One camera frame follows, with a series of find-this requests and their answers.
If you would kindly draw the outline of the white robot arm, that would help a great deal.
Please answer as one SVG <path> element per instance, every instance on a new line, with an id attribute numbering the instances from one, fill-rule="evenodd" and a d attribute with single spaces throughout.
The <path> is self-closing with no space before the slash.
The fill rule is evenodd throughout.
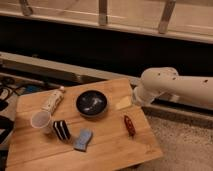
<path id="1" fill-rule="evenodd" d="M 213 77 L 181 76 L 173 67 L 144 70 L 131 95 L 124 96 L 118 104 L 123 108 L 132 104 L 150 106 L 164 93 L 191 100 L 213 110 Z"/>

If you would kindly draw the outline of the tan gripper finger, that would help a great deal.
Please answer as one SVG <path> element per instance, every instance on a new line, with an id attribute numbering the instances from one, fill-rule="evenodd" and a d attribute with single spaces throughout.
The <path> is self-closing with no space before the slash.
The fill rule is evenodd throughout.
<path id="1" fill-rule="evenodd" d="M 132 105 L 132 100 L 130 97 L 124 97 L 122 98 L 116 105 L 117 110 L 121 110 L 127 107 L 130 107 Z"/>

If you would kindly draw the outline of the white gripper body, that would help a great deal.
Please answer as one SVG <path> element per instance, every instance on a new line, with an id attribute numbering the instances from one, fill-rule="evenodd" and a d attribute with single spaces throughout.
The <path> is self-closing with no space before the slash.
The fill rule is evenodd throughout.
<path id="1" fill-rule="evenodd" d="M 150 105 L 154 100 L 154 95 L 143 86 L 137 86 L 133 90 L 133 102 L 138 106 Z"/>

